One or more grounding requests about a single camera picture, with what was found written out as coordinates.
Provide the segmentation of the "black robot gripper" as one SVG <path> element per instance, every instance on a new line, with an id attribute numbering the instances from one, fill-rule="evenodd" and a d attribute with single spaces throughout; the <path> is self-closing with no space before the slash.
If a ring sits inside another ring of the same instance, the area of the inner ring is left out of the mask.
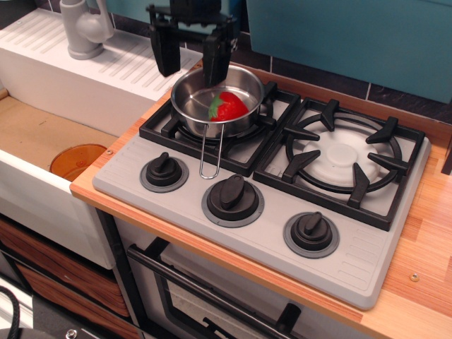
<path id="1" fill-rule="evenodd" d="M 168 77 L 181 68 L 179 42 L 203 42 L 203 78 L 207 88 L 227 77 L 237 49 L 237 19 L 221 12 L 221 1 L 170 1 L 150 4 L 150 41 L 159 72 Z"/>

